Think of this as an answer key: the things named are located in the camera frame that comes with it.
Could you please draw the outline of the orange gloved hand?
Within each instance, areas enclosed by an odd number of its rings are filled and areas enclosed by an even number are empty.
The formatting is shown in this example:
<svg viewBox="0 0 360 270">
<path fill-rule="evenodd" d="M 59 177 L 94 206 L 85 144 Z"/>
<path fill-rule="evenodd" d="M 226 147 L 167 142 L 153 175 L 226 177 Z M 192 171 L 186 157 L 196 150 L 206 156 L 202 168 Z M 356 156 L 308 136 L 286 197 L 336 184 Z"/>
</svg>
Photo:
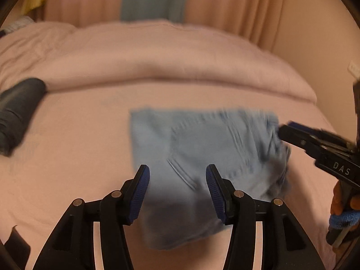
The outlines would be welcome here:
<svg viewBox="0 0 360 270">
<path fill-rule="evenodd" d="M 342 188 L 340 181 L 336 183 L 333 189 L 333 199 L 331 202 L 330 213 L 332 215 L 341 215 L 344 210 L 345 202 L 342 199 Z M 356 195 L 351 198 L 350 206 L 355 211 L 360 211 L 360 196 Z"/>
</svg>

